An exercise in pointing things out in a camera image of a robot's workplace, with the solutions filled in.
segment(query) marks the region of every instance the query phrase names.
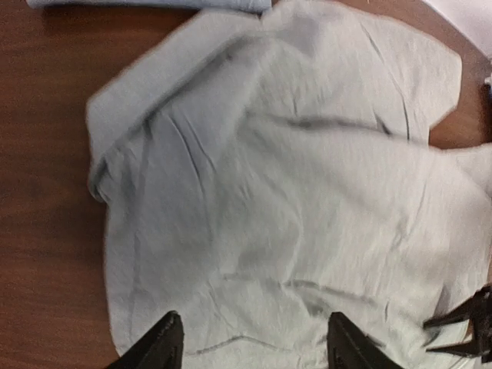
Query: cloth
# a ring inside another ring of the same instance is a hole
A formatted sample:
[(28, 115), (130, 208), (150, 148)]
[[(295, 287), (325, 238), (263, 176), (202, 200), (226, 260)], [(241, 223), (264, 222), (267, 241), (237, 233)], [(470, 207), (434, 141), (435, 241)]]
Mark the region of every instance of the cloth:
[(262, 12), (271, 7), (271, 0), (26, 0), (32, 8), (60, 4), (140, 5), (175, 8), (229, 8), (243, 12)]
[(118, 352), (176, 310), (187, 369), (318, 369), (343, 311), (404, 367), (473, 365), (424, 352), (466, 325), (421, 329), (490, 260), (490, 176), (470, 164), (490, 147), (427, 146), (460, 72), (400, 22), (282, 2), (202, 12), (103, 88), (90, 187)]

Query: folded fabric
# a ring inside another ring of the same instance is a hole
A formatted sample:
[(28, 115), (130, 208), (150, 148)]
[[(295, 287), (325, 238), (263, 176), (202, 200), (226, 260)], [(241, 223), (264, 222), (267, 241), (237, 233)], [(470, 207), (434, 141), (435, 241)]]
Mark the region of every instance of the folded fabric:
[(400, 22), (283, 2), (202, 12), (101, 90), (90, 186), (118, 352), (176, 310), (187, 369), (326, 368), (343, 311), (403, 367), (455, 365), (421, 324), (482, 287), (492, 237), (490, 147), (427, 146), (460, 72)]
[(27, 0), (29, 6), (41, 8), (60, 4), (147, 5), (175, 8), (229, 8), (243, 12), (262, 12), (271, 7), (271, 0)]

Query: brown wooden surface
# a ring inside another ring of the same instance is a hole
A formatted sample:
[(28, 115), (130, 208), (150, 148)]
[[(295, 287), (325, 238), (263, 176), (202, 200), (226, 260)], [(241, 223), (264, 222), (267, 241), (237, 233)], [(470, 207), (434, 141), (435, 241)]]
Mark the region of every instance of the brown wooden surface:
[[(441, 147), (488, 141), (489, 65), (416, 0), (347, 0), (426, 31), (464, 60)], [(105, 209), (86, 189), (85, 101), (189, 19), (142, 8), (0, 4), (0, 368), (101, 368), (116, 358), (102, 274)]]

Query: wood grain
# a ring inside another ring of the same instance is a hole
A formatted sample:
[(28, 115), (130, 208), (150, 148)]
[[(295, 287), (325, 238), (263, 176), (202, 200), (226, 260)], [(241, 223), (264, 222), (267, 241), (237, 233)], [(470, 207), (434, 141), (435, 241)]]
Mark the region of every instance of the wood grain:
[[(489, 139), (486, 58), (415, 0), (347, 0), (440, 39), (464, 60), (458, 110), (433, 144)], [(104, 367), (116, 358), (105, 303), (105, 208), (88, 194), (85, 102), (194, 12), (62, 7), (0, 11), (0, 367)]]

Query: white surface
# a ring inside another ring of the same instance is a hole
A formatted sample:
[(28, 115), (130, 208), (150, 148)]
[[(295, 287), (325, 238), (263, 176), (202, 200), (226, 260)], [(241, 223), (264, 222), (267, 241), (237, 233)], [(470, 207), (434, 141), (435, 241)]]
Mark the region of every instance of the white surface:
[(492, 58), (491, 0), (424, 0)]
[(118, 352), (177, 310), (187, 369), (326, 368), (343, 311), (404, 367), (456, 364), (421, 322), (487, 277), (490, 146), (426, 145), (459, 89), (452, 51), (336, 3), (175, 32), (88, 106)]

